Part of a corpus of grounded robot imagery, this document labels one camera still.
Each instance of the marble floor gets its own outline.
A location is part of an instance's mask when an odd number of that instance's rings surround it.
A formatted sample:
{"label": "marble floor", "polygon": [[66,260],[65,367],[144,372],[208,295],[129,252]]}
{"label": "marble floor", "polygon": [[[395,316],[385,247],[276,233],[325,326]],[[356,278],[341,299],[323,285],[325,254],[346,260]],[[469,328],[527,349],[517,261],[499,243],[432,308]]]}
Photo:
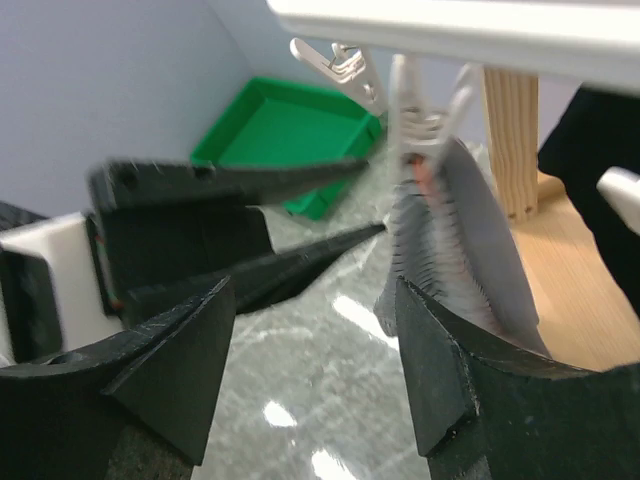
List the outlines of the marble floor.
{"label": "marble floor", "polygon": [[[274,246],[386,219],[384,153],[327,222],[267,211]],[[193,480],[430,478],[416,452],[397,339],[371,312],[389,251],[380,235],[301,297],[237,318],[205,463]]]}

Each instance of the black 3d-printed part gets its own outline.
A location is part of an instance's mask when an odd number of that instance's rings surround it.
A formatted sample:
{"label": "black 3d-printed part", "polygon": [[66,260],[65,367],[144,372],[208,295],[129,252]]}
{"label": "black 3d-printed part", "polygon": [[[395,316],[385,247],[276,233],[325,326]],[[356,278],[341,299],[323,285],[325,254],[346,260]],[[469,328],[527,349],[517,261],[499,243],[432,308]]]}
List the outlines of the black 3d-printed part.
{"label": "black 3d-printed part", "polygon": [[137,318],[149,318],[188,297],[210,288],[220,277],[230,276],[238,314],[251,313],[296,297],[348,250],[384,231],[370,225],[279,254],[240,262],[217,272],[179,282],[140,287],[129,291]]}
{"label": "black 3d-printed part", "polygon": [[0,202],[0,232],[46,220],[47,217],[9,203]]}
{"label": "black 3d-printed part", "polygon": [[202,462],[234,318],[225,279],[131,330],[0,369],[2,478],[187,479]]}
{"label": "black 3d-printed part", "polygon": [[593,373],[521,350],[400,279],[418,452],[433,480],[636,478],[640,365]]}
{"label": "black 3d-printed part", "polygon": [[16,362],[60,351],[62,332],[46,260],[0,247],[0,292]]}
{"label": "black 3d-printed part", "polygon": [[103,212],[158,203],[218,201],[224,206],[270,205],[364,171],[364,158],[344,158],[302,168],[197,167],[167,162],[112,158],[89,174],[96,210]]}
{"label": "black 3d-printed part", "polygon": [[[310,245],[269,259],[274,252],[264,215],[248,205],[281,202],[366,166],[366,160],[349,159],[287,170],[107,162],[89,178],[97,227],[90,241],[98,252],[102,297],[109,303],[105,313],[117,310],[125,325],[135,325],[210,288],[223,275],[241,274],[241,264],[256,259],[251,268],[258,270],[242,281],[234,276],[240,311],[297,295],[345,250],[340,241],[329,240],[329,250]],[[367,231],[359,241],[374,233]],[[305,263],[314,249],[315,263]],[[296,278],[282,274],[292,261],[297,262]]]}

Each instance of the green tray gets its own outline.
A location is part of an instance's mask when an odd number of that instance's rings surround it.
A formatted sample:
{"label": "green tray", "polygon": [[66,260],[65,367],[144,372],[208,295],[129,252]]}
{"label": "green tray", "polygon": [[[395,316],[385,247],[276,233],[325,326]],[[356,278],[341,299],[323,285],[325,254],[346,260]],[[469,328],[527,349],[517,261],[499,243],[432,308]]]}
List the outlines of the green tray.
{"label": "green tray", "polygon": [[[191,154],[195,165],[296,167],[367,154],[379,120],[342,93],[256,77]],[[349,180],[285,202],[291,213],[320,219]]]}

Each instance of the metal clip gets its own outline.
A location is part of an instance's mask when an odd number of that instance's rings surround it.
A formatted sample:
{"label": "metal clip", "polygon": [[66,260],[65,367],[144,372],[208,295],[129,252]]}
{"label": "metal clip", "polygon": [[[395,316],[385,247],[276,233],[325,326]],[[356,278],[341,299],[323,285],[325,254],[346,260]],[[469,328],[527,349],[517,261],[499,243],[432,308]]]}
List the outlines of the metal clip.
{"label": "metal clip", "polygon": [[304,40],[294,38],[290,49],[295,58],[307,64],[354,102],[376,116],[387,111],[385,89],[367,48],[331,45],[333,59],[328,60]]}

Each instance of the wooden stand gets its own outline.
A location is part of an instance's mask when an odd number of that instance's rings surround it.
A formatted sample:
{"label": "wooden stand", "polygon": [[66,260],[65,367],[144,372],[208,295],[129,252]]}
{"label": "wooden stand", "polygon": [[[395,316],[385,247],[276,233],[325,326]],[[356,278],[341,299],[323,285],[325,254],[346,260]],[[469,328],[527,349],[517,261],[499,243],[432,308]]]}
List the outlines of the wooden stand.
{"label": "wooden stand", "polygon": [[594,370],[640,361],[640,322],[566,196],[511,229],[555,360]]}
{"label": "wooden stand", "polygon": [[484,100],[500,202],[520,222],[538,210],[538,77],[485,68]]}

